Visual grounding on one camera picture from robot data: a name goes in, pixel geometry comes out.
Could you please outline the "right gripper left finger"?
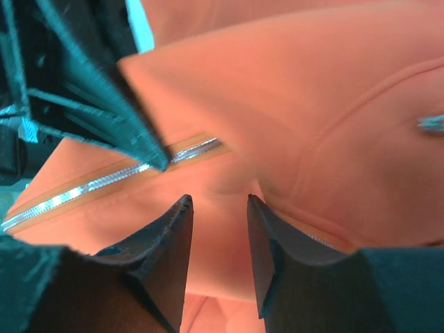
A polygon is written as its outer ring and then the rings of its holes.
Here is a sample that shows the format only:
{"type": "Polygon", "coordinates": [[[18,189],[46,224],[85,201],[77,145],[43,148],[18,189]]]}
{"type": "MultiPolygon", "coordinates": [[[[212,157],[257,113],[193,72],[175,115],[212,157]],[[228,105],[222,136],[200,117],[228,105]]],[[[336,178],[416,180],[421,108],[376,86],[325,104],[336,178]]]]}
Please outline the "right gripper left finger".
{"type": "Polygon", "coordinates": [[[95,255],[1,236],[2,332],[178,332],[191,196],[95,255]]]}

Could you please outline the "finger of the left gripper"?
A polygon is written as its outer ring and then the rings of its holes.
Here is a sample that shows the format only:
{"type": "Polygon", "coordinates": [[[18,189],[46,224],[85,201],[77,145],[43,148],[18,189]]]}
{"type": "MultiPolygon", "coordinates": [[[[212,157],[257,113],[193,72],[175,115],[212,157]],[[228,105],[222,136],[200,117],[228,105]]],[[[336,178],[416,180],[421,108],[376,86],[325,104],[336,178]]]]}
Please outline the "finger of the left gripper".
{"type": "Polygon", "coordinates": [[[164,171],[170,154],[117,65],[136,51],[125,1],[2,1],[3,117],[164,171]]]}

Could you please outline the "orange zip jacket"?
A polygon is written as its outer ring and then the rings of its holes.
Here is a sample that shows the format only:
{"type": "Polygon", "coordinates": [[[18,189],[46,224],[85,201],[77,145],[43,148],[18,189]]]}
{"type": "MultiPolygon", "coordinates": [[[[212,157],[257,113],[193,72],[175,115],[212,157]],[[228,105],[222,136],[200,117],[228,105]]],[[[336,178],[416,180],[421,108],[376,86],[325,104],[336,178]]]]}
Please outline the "orange zip jacket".
{"type": "Polygon", "coordinates": [[[64,139],[3,222],[99,251],[191,196],[178,332],[267,332],[248,198],[341,253],[443,249],[442,1],[144,1],[155,48],[119,62],[166,171],[64,139]]]}

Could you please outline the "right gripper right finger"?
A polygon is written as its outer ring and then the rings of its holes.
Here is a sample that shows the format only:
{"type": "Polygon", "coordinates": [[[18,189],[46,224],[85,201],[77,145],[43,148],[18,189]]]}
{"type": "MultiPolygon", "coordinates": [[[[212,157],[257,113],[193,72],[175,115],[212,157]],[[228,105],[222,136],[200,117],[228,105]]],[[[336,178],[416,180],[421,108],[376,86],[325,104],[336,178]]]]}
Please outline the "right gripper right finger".
{"type": "Polygon", "coordinates": [[[259,317],[267,332],[442,332],[443,249],[330,248],[248,198],[259,317]]]}

